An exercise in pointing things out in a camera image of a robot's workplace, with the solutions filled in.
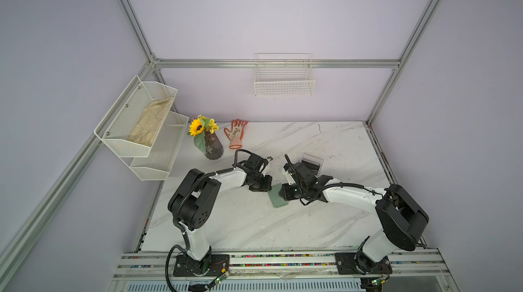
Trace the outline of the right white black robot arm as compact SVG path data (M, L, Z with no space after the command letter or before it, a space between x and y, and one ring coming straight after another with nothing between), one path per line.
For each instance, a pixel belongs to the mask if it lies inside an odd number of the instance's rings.
M429 222L429 216L400 185L373 188L342 182L332 176L316 176L307 162L283 166L287 183L279 195L286 201L298 200L304 206L316 201L340 203L358 208L379 219L381 227L359 245L354 254L355 271L369 274L390 254L414 251Z

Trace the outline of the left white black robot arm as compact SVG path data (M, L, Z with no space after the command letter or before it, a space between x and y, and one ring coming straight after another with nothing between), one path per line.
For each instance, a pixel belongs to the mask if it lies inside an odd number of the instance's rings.
M198 275L211 266L212 248L204 225L211 216L221 186L231 183L247 186L253 192L271 189L272 177L266 173L269 160L244 149L236 152L244 152L248 158L239 161L235 155L231 167L210 173L190 170L168 202L173 225L181 231L185 242L181 252L185 255L186 266Z

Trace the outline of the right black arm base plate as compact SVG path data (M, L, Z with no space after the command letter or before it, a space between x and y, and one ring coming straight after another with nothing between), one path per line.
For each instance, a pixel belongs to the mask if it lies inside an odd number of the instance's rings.
M340 275L390 274L392 267L388 258L374 262L360 252L337 252L335 263Z

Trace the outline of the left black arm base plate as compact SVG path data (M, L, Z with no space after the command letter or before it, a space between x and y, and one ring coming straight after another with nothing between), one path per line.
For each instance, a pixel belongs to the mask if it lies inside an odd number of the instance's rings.
M196 261L185 254L177 255L172 275L174 277L215 277L229 268L230 255L210 254Z

